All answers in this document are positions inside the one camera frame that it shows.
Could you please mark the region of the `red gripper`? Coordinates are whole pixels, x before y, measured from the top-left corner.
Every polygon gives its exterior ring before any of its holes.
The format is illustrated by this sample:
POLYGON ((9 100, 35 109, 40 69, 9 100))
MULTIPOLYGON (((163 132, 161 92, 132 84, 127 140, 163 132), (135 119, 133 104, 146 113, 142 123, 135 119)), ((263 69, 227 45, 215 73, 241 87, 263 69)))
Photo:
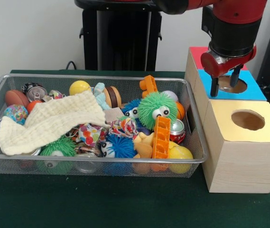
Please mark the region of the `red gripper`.
POLYGON ((240 70, 243 65, 253 59, 256 55, 256 45, 246 55, 241 57, 222 57, 212 50, 208 50, 201 55, 201 64, 205 72, 212 77, 210 96, 216 97, 219 90, 219 76, 233 70, 230 76, 230 86, 235 87, 238 82, 240 70))

